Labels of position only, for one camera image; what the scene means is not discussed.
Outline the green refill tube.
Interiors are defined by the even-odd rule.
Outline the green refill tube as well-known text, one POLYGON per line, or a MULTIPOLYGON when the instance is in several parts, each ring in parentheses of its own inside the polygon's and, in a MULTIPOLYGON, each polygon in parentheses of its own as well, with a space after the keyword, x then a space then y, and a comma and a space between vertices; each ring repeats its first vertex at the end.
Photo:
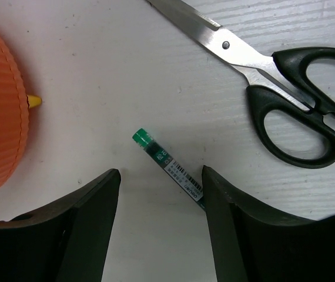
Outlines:
POLYGON ((205 210, 202 186, 148 132, 140 128, 132 139, 166 174, 202 209, 205 210))

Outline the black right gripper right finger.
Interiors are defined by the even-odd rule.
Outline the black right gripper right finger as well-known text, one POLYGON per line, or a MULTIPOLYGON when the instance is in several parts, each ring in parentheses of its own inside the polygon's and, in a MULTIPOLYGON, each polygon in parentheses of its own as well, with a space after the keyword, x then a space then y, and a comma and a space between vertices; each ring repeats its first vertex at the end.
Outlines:
POLYGON ((335 281, 335 215, 295 216, 202 169, 218 281, 335 281))

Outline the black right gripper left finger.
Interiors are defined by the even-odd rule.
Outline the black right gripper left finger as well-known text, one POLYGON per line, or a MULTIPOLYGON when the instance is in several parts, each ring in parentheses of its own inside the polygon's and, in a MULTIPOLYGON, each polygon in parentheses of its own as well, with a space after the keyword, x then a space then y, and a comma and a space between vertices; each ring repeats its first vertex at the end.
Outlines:
POLYGON ((121 176, 110 169, 45 206, 0 221, 0 281, 101 281, 121 176))

